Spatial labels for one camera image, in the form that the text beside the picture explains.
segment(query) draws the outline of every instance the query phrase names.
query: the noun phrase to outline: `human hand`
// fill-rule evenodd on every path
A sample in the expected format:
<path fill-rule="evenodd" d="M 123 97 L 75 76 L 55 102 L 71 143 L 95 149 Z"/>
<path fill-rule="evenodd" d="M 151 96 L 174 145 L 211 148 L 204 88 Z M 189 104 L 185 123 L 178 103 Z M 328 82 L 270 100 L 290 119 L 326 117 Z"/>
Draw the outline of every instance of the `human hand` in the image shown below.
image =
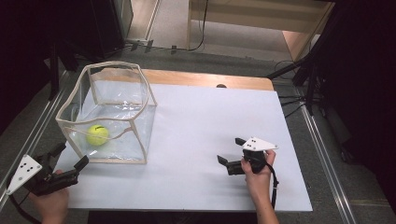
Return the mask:
<path fill-rule="evenodd" d="M 271 166 L 274 164 L 276 153 L 273 150 L 266 150 L 266 161 Z M 269 188 L 271 181 L 271 171 L 265 166 L 259 173 L 253 174 L 250 162 L 241 160 L 242 170 L 245 172 L 247 188 L 252 201 L 256 206 L 260 203 L 270 202 Z"/>
<path fill-rule="evenodd" d="M 61 174 L 61 170 L 57 170 L 56 174 Z M 29 198 L 33 201 L 35 208 L 43 218 L 42 223 L 64 223 L 67 216 L 67 205 L 69 203 L 69 190 L 60 189 L 48 195 L 35 196 L 29 194 Z"/>

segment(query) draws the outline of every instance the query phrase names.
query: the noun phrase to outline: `wrist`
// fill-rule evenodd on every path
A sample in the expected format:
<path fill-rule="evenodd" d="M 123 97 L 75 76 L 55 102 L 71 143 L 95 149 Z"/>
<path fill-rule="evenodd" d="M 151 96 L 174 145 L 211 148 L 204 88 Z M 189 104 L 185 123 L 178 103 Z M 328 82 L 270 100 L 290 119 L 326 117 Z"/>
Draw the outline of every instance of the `wrist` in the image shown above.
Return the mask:
<path fill-rule="evenodd" d="M 58 217 L 43 217 L 43 221 L 41 224 L 63 224 L 66 219 L 66 216 L 58 216 Z"/>
<path fill-rule="evenodd" d="M 271 200 L 269 195 L 260 195 L 257 197 L 253 197 L 252 201 L 254 202 L 256 208 L 271 205 Z"/>

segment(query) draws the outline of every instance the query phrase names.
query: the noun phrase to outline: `cable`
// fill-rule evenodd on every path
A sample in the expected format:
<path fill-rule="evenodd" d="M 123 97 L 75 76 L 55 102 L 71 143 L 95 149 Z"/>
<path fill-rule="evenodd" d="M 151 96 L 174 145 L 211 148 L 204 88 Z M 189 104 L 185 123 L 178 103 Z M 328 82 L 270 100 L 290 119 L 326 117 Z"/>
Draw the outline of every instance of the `cable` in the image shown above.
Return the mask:
<path fill-rule="evenodd" d="M 201 3 L 201 1 L 198 2 L 198 8 L 201 8 L 201 4 L 200 3 Z M 198 12 L 198 18 L 201 18 L 201 10 L 199 10 L 199 12 Z M 204 39 L 205 33 L 204 33 L 204 30 L 201 29 L 201 20 L 198 20 L 198 28 L 199 28 L 199 33 L 201 33 L 202 39 Z M 204 42 L 203 42 L 203 45 L 204 45 L 204 47 L 201 49 L 201 52 L 204 51 L 204 49 L 205 49 L 205 43 Z"/>
<path fill-rule="evenodd" d="M 294 63 L 294 61 L 291 61 L 291 60 L 280 61 L 280 62 L 278 62 L 277 64 L 275 64 L 275 66 L 274 66 L 274 72 L 276 72 L 276 67 L 277 67 L 280 63 L 285 63 L 285 62 Z"/>
<path fill-rule="evenodd" d="M 288 116 L 294 114 L 294 113 L 295 113 L 298 109 L 300 109 L 300 107 L 302 107 L 303 105 L 305 105 L 305 104 L 301 104 L 301 105 L 299 105 L 297 108 L 295 108 L 293 111 L 291 111 L 288 115 L 285 116 L 285 119 L 286 119 Z"/>
<path fill-rule="evenodd" d="M 205 39 L 205 22 L 206 22 L 206 12 L 207 12 L 207 5 L 208 5 L 209 0 L 206 0 L 206 6 L 205 6 L 205 14 L 204 14 L 204 22 L 203 22 L 203 26 L 202 26 L 202 39 L 201 39 L 201 43 L 198 45 L 198 47 L 196 47 L 195 49 L 189 49 L 189 51 L 193 51 L 196 50 L 198 48 L 201 47 L 201 45 L 204 43 L 204 39 Z"/>
<path fill-rule="evenodd" d="M 203 20 L 202 31 L 201 31 L 201 21 L 200 21 L 200 23 L 198 24 L 198 26 L 199 26 L 199 28 L 200 28 L 200 31 L 201 31 L 201 34 L 202 34 L 201 42 L 200 42 L 200 44 L 198 45 L 198 47 L 196 47 L 196 48 L 194 48 L 194 49 L 169 49 L 169 48 L 162 48 L 162 47 L 145 46 L 145 45 L 143 45 L 143 44 L 137 44 L 137 46 L 138 46 L 138 47 L 143 47 L 143 48 L 146 48 L 146 49 L 165 49 L 165 50 L 176 50 L 176 51 L 187 51 L 187 52 L 197 50 L 198 48 L 200 48 L 200 47 L 203 45 L 204 39 L 205 39 L 205 22 L 206 22 L 206 13 L 207 13 L 207 5 L 208 5 L 208 2 L 209 2 L 209 0 L 206 0 L 206 4 L 205 4 L 205 14 L 204 14 L 204 20 Z"/>
<path fill-rule="evenodd" d="M 297 103 L 297 102 L 300 102 L 300 101 L 301 101 L 301 99 L 297 99 L 297 100 L 293 100 L 293 101 L 288 101 L 288 102 L 285 102 L 285 103 L 281 103 L 280 105 L 281 105 L 281 106 L 290 105 L 290 104 Z"/>
<path fill-rule="evenodd" d="M 271 205 L 273 206 L 273 208 L 275 209 L 275 203 L 276 203 L 276 190 L 277 190 L 277 185 L 279 184 L 279 181 L 277 181 L 276 178 L 276 174 L 275 174 L 275 170 L 274 168 L 268 164 L 267 162 L 265 162 L 266 165 L 268 166 L 268 168 L 270 169 L 271 173 L 273 173 L 273 195 L 272 195 L 272 199 L 271 199 Z"/>
<path fill-rule="evenodd" d="M 123 50 L 128 49 L 128 48 L 131 48 L 131 47 L 133 47 L 133 45 L 131 45 L 131 46 L 125 46 L 125 47 L 122 48 L 122 49 L 116 49 L 116 50 L 114 50 L 114 51 L 108 52 L 108 53 L 106 53 L 105 58 L 110 58 L 110 57 L 113 56 L 115 53 L 120 52 L 120 51 L 123 51 Z"/>
<path fill-rule="evenodd" d="M 22 201 L 20 203 L 18 203 L 19 206 L 21 206 L 22 203 L 24 203 L 24 201 L 27 199 L 27 196 L 29 196 L 30 191 L 27 192 L 27 194 L 23 197 Z"/>
<path fill-rule="evenodd" d="M 301 96 L 298 96 L 298 95 L 292 95 L 292 96 L 278 96 L 278 98 L 301 98 Z"/>
<path fill-rule="evenodd" d="M 26 220 L 34 223 L 34 224 L 40 224 L 41 222 L 38 221 L 37 219 L 35 219 L 34 217 L 32 217 L 31 215 L 29 215 L 28 213 L 26 213 L 17 203 L 17 201 L 14 198 L 14 195 L 9 195 L 8 196 L 9 199 L 11 200 L 12 204 L 14 204 L 15 208 L 17 209 L 18 213 L 21 214 L 21 216 L 23 216 Z"/>

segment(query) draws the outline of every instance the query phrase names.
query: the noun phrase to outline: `black strap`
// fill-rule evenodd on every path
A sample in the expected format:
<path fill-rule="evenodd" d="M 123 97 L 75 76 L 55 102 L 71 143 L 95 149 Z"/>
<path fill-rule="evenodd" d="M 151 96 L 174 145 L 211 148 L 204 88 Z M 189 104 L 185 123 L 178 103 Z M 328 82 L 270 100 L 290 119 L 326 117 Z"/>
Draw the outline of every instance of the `black strap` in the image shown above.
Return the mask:
<path fill-rule="evenodd" d="M 273 196 L 271 199 L 271 204 L 273 206 L 273 208 L 275 208 L 275 203 L 276 203 L 276 190 L 277 190 L 277 185 L 279 184 L 279 181 L 277 181 L 276 179 L 276 174 L 275 174 L 275 170 L 274 168 L 270 165 L 270 164 L 266 164 L 268 166 L 268 168 L 270 169 L 271 173 L 273 173 L 274 176 L 274 183 L 273 183 Z"/>
<path fill-rule="evenodd" d="M 11 183 L 11 179 L 12 176 L 14 176 L 16 170 L 11 173 L 8 178 L 7 178 L 7 188 L 9 186 L 9 184 Z M 28 213 L 26 213 L 22 208 L 21 205 L 17 203 L 17 200 L 15 200 L 14 195 L 9 195 L 8 198 L 11 200 L 12 204 L 15 206 L 15 208 L 17 209 L 18 213 L 23 216 L 26 220 L 30 221 L 33 224 L 40 224 L 41 222 L 38 221 L 37 219 L 35 219 L 34 217 L 32 217 L 31 215 L 29 215 Z"/>

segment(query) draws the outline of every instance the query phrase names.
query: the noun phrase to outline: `floor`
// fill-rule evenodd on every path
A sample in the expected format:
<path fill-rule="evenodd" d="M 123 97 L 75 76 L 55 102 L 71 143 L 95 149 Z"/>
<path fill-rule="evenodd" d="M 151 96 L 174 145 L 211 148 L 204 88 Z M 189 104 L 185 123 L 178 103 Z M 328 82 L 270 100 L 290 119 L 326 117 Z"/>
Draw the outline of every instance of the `floor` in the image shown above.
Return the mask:
<path fill-rule="evenodd" d="M 185 48 L 185 24 L 180 19 L 185 15 L 186 3 L 184 0 L 161 0 L 158 13 L 149 34 L 154 47 Z M 200 22 L 193 24 L 191 45 L 201 41 L 199 31 Z M 194 53 L 178 52 L 171 55 L 169 50 L 154 50 L 146 53 L 144 48 L 135 51 L 121 51 L 114 55 L 114 60 L 125 60 L 138 63 L 144 68 L 173 69 L 193 72 L 209 72 L 226 75 L 247 75 L 265 77 L 274 70 L 290 63 L 285 40 L 280 31 L 257 28 L 240 27 L 208 22 L 205 25 L 205 43 Z M 282 77 L 273 80 L 278 95 L 296 95 L 304 93 L 304 87 L 295 88 L 291 85 L 291 71 Z M 24 142 L 29 137 L 31 130 L 36 129 L 35 121 L 40 118 L 49 87 L 43 89 L 35 99 L 18 115 L 10 127 L 0 136 L 0 152 L 2 153 L 0 174 L 4 175 L 12 164 L 18 148 L 25 147 Z M 396 216 L 391 211 L 380 187 L 375 181 L 375 176 L 361 165 L 349 165 L 342 161 L 340 150 L 334 139 L 332 130 L 326 119 L 315 107 L 313 120 L 317 125 L 318 135 L 312 134 L 308 127 L 308 120 L 304 107 L 296 110 L 299 103 L 285 105 L 284 114 L 290 115 L 286 121 L 290 135 L 296 149 L 296 154 L 302 169 L 308 194 L 314 208 L 312 213 L 277 213 L 281 223 L 396 223 Z M 50 147 L 50 142 L 63 141 L 56 123 L 50 119 L 47 130 L 42 134 L 41 140 L 34 145 L 38 150 Z M 320 137 L 314 141 L 312 136 Z M 350 205 L 353 218 L 345 221 L 337 206 L 337 195 L 334 185 L 329 180 L 329 174 L 339 180 L 341 191 L 345 193 L 346 201 Z M 25 209 L 35 214 L 35 210 L 27 202 Z M 2 223 L 27 223 L 18 215 L 15 209 L 6 204 L 0 214 Z M 69 212 L 68 223 L 86 223 L 87 211 L 72 210 Z"/>

